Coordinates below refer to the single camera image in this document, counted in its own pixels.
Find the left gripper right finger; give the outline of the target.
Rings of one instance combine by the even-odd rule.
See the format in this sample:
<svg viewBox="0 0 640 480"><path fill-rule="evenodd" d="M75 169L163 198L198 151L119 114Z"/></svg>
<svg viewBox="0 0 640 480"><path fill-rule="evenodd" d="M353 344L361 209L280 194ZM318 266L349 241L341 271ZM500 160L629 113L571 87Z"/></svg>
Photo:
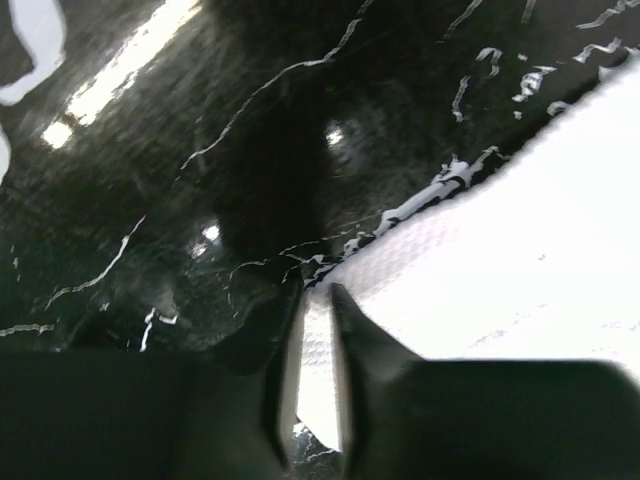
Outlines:
<svg viewBox="0 0 640 480"><path fill-rule="evenodd" d="M635 479L639 389L599 360L441 360L330 288L347 479Z"/></svg>

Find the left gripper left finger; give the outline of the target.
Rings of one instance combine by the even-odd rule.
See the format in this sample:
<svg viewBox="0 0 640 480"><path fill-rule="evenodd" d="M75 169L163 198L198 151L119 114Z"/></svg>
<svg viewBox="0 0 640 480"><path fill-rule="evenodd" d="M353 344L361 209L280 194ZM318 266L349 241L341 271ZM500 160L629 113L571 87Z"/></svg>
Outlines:
<svg viewBox="0 0 640 480"><path fill-rule="evenodd" d="M201 352L1 357L5 479L282 479L304 292L296 280Z"/></svg>

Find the large white towel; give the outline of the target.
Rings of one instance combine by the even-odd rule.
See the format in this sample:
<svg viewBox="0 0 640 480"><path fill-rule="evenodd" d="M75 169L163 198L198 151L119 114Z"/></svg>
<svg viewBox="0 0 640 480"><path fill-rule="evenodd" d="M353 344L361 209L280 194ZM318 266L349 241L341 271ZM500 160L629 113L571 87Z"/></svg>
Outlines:
<svg viewBox="0 0 640 480"><path fill-rule="evenodd" d="M309 291L297 414L335 449L329 283L427 358L597 358L637 374L638 64Z"/></svg>

